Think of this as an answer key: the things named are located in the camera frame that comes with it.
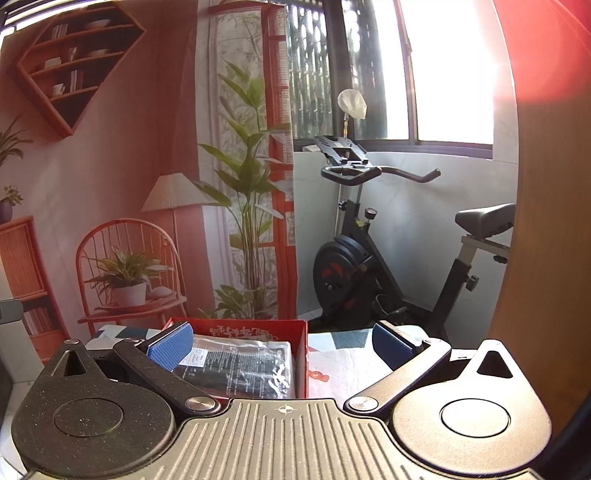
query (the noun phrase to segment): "white wall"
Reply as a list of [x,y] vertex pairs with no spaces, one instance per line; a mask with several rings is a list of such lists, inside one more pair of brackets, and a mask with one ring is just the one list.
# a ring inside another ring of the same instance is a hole
[[319,308],[312,282],[318,249],[332,240],[339,188],[320,176],[326,166],[322,153],[294,153],[295,254],[297,258],[297,313]]
[[[517,164],[482,158],[413,153],[369,153],[374,164],[441,177],[418,184],[382,175],[363,189],[362,210],[377,209],[370,234],[404,293],[433,307],[457,257],[465,233],[454,222],[460,210],[515,201]],[[318,248],[333,233],[336,184],[320,177],[320,154],[295,154],[295,221],[298,263],[298,314],[318,308],[312,265]],[[511,231],[493,238],[510,244]],[[476,254],[472,274],[480,277],[473,292],[462,290],[446,329],[456,348],[475,348],[486,338],[505,266],[491,254]]]
[[[427,184],[382,175],[363,190],[362,207],[378,210],[370,233],[403,292],[433,307],[460,251],[465,233],[454,222],[460,210],[515,202],[517,165],[481,158],[433,154],[371,153],[374,164],[441,177]],[[511,231],[493,238],[510,244]],[[456,348],[475,348],[486,338],[505,266],[479,251],[473,275],[480,283],[462,290],[446,329]]]

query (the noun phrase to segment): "plant pot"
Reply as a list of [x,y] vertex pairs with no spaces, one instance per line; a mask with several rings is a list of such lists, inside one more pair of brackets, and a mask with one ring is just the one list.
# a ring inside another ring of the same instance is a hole
[[10,199],[4,198],[0,200],[0,224],[12,220],[12,207]]
[[146,303],[146,284],[132,287],[112,288],[113,300],[120,307],[137,307]]

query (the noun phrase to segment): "lamp shade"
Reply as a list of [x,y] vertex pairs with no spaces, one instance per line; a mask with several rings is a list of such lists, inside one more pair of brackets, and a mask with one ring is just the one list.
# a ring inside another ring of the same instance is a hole
[[174,209],[187,205],[210,203],[208,198],[182,173],[162,175],[146,199],[142,212]]

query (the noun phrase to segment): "wall shelf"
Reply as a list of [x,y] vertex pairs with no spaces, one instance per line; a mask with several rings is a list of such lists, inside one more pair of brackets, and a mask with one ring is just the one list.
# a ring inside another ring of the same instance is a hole
[[75,67],[83,67],[85,64],[93,63],[95,64],[97,60],[107,60],[107,59],[114,59],[120,57],[124,54],[124,51],[116,51],[114,53],[107,53],[105,55],[101,55],[100,57],[85,57],[83,59],[77,59],[72,61],[67,61],[65,63],[60,63],[54,67],[49,67],[43,70],[37,70],[36,72],[31,73],[31,78],[37,78],[42,75],[50,75],[55,74],[61,70],[71,70]]
[[[87,24],[96,20],[108,20],[109,24],[87,30]],[[67,31],[52,38],[58,25],[67,25]],[[144,34],[144,28],[117,2],[57,15],[41,27],[10,69],[10,75],[56,132],[69,137],[100,86]],[[102,49],[107,52],[89,56]],[[44,68],[47,60],[58,57],[59,65]],[[72,72],[76,72],[75,82]],[[65,92],[54,96],[53,86],[59,84],[64,84]]]
[[60,38],[55,38],[53,40],[47,40],[42,43],[37,43],[31,47],[31,51],[42,50],[44,48],[59,46],[63,43],[70,43],[73,40],[85,40],[86,37],[95,37],[96,35],[109,35],[113,32],[118,32],[122,30],[130,30],[135,28],[135,25],[128,24],[128,25],[113,25],[112,27],[105,27],[105,28],[97,28],[95,30],[82,30],[75,33],[70,33],[64,35]]
[[73,92],[64,93],[62,95],[58,95],[58,96],[52,97],[50,99],[50,102],[51,103],[62,102],[64,100],[68,100],[70,97],[74,97],[76,95],[82,95],[84,93],[95,92],[98,89],[99,89],[98,87],[81,88],[79,90],[74,90]]

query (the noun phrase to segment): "wooden cabinet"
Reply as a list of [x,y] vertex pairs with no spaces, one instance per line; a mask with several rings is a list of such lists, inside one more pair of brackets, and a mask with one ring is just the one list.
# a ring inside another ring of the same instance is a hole
[[32,217],[0,225],[0,258],[12,295],[23,303],[25,328],[45,363],[68,334],[43,267]]

